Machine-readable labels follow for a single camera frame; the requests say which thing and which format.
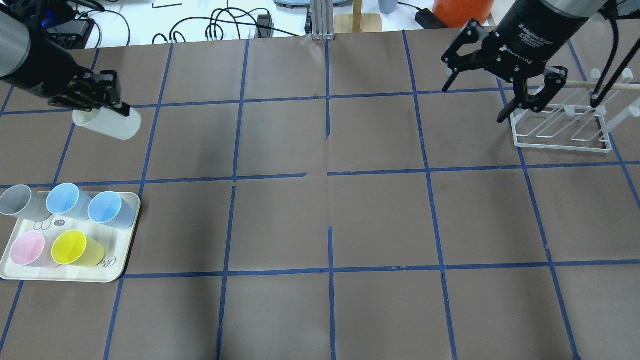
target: metal bracket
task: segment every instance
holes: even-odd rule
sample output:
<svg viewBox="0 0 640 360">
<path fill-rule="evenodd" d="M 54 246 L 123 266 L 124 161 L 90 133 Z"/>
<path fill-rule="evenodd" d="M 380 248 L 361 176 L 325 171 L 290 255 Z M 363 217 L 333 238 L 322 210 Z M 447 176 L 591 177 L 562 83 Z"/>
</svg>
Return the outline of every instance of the metal bracket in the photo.
<svg viewBox="0 0 640 360">
<path fill-rule="evenodd" d="M 333 1 L 311 0 L 312 38 L 314 40 L 333 40 Z"/>
</svg>

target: tray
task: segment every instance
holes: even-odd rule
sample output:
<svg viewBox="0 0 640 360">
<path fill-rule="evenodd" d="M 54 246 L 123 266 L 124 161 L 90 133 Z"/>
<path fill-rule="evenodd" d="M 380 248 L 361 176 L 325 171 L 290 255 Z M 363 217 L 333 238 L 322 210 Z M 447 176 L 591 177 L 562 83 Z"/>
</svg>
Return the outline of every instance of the tray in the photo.
<svg viewBox="0 0 640 360">
<path fill-rule="evenodd" d="M 99 192 L 86 192 L 90 197 L 95 197 Z M 140 198 L 129 192 L 118 192 L 136 213 L 136 221 L 128 229 L 114 229 L 102 224 L 96 224 L 91 220 L 75 220 L 61 215 L 51 215 L 43 222 L 18 219 L 13 228 L 9 243 L 0 260 L 0 277 L 6 280 L 43 280 L 43 281 L 79 281 L 79 282 L 111 282 L 119 278 L 124 271 L 127 255 L 131 248 L 133 234 L 138 224 L 140 215 Z M 104 259 L 92 267 L 60 265 L 57 268 L 34 268 L 30 266 L 18 266 L 9 259 L 9 249 L 18 236 L 32 230 L 54 240 L 68 230 L 77 229 L 89 237 L 95 239 L 104 246 Z"/>
</svg>

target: blue cup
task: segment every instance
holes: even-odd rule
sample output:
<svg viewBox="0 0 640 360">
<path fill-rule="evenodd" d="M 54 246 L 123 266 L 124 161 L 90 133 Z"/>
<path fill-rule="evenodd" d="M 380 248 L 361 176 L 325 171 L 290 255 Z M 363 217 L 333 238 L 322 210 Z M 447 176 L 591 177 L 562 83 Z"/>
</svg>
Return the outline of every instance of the blue cup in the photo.
<svg viewBox="0 0 640 360">
<path fill-rule="evenodd" d="M 97 224 L 127 229 L 133 225 L 136 213 L 117 193 L 103 192 L 91 200 L 89 218 Z"/>
<path fill-rule="evenodd" d="M 87 209 L 90 202 L 91 197 L 76 185 L 64 183 L 56 186 L 47 196 L 47 209 L 52 214 L 77 220 L 88 220 Z"/>
</svg>

